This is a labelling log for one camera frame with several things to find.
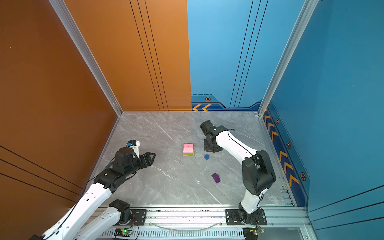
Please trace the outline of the pink block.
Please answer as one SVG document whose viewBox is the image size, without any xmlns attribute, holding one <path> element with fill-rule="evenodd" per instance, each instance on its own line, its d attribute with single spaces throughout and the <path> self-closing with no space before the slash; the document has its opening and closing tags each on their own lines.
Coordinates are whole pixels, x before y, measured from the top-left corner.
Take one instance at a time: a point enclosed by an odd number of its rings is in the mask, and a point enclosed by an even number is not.
<svg viewBox="0 0 384 240">
<path fill-rule="evenodd" d="M 192 154 L 194 152 L 193 148 L 184 148 L 183 154 Z"/>
<path fill-rule="evenodd" d="M 184 149 L 193 149 L 194 145 L 193 144 L 184 144 Z"/>
</svg>

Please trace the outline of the engraved natural wood block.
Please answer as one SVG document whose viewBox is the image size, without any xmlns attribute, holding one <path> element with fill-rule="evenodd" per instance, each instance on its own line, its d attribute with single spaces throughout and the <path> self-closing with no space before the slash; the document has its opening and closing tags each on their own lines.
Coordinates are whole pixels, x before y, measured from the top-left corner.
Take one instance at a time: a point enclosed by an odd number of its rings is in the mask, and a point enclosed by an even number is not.
<svg viewBox="0 0 384 240">
<path fill-rule="evenodd" d="M 194 153 L 183 153 L 183 156 L 191 156 L 193 157 L 195 154 Z"/>
</svg>

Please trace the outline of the purple house-shaped block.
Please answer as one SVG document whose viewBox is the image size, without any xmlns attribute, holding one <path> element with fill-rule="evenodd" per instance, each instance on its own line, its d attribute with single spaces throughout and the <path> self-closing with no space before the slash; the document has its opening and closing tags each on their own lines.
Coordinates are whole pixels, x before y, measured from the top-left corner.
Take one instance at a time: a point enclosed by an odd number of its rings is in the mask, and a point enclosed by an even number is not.
<svg viewBox="0 0 384 240">
<path fill-rule="evenodd" d="M 212 178 L 215 181 L 216 184 L 221 182 L 220 176 L 217 173 L 212 174 Z"/>
</svg>

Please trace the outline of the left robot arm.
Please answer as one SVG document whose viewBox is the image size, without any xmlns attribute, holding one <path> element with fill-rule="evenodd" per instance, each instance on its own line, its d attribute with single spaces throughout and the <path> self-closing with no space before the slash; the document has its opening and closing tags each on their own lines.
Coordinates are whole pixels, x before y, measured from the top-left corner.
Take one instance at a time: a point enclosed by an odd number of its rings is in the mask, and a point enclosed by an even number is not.
<svg viewBox="0 0 384 240">
<path fill-rule="evenodd" d="M 87 220 L 107 200 L 116 189 L 135 174 L 138 170 L 153 165 L 155 153 L 144 153 L 137 158 L 125 175 L 113 173 L 112 169 L 105 169 L 100 177 L 83 194 L 81 199 L 51 228 L 41 236 L 32 235 L 31 240 L 95 240 L 104 231 L 115 224 L 135 224 L 135 217 L 130 204 L 115 200 L 96 219 L 87 225 Z"/>
</svg>

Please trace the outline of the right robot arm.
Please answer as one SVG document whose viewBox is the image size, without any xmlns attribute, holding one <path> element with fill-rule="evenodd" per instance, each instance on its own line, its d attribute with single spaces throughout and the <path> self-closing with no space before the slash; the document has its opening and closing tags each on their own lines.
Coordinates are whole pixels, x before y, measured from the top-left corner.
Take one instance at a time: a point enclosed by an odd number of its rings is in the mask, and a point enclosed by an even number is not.
<svg viewBox="0 0 384 240">
<path fill-rule="evenodd" d="M 240 202 L 239 213 L 243 218 L 250 218 L 260 208 L 267 191 L 276 182 L 277 177 L 269 154 L 258 151 L 238 140 L 228 129 L 203 131 L 206 139 L 204 148 L 207 152 L 230 153 L 242 165 L 242 178 L 246 192 Z"/>
</svg>

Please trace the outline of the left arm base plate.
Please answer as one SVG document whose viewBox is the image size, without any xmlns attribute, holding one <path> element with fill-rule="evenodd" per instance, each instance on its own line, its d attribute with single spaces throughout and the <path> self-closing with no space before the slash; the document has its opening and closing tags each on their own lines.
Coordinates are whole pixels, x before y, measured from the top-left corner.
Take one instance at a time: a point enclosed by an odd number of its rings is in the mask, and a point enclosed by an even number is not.
<svg viewBox="0 0 384 240">
<path fill-rule="evenodd" d="M 124 228 L 134 226 L 144 226 L 146 217 L 147 217 L 146 209 L 131 209 L 130 219 L 127 221 L 120 221 L 118 223 L 113 224 L 113 226 L 121 226 Z"/>
</svg>

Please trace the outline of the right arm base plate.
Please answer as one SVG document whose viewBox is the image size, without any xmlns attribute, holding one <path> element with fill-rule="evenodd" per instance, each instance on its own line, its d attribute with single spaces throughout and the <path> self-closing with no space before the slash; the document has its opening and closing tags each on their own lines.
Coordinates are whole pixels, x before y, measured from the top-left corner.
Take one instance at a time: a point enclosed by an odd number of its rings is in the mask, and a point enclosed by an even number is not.
<svg viewBox="0 0 384 240">
<path fill-rule="evenodd" d="M 240 209 L 226 209 L 226 223 L 229 226 L 235 225 L 258 225 L 266 226 L 267 217 L 262 208 L 258 208 L 252 214 L 247 214 L 246 211 Z"/>
</svg>

